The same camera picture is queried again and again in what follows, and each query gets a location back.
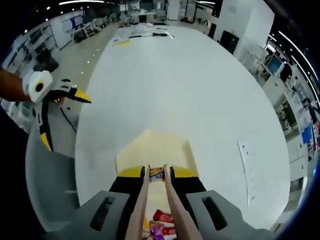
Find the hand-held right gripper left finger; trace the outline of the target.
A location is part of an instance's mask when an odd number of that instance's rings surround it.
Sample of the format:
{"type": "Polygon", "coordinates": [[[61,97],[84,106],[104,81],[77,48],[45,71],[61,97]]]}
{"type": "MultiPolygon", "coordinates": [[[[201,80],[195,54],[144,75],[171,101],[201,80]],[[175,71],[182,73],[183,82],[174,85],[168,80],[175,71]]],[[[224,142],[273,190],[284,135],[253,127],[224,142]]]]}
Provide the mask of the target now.
{"type": "Polygon", "coordinates": [[[73,219],[47,240],[123,240],[146,175],[144,166],[120,172],[109,191],[101,190],[80,206],[73,219]]]}

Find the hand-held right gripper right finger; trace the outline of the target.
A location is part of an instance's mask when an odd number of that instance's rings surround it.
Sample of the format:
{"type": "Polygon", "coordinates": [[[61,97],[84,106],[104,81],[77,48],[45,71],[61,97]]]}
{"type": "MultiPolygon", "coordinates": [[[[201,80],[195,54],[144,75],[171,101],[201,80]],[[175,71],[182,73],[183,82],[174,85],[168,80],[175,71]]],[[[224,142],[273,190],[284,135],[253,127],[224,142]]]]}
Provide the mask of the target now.
{"type": "Polygon", "coordinates": [[[169,201],[180,240],[272,240],[267,229],[256,229],[241,210],[214,190],[206,190],[195,173],[170,167],[169,201]]]}

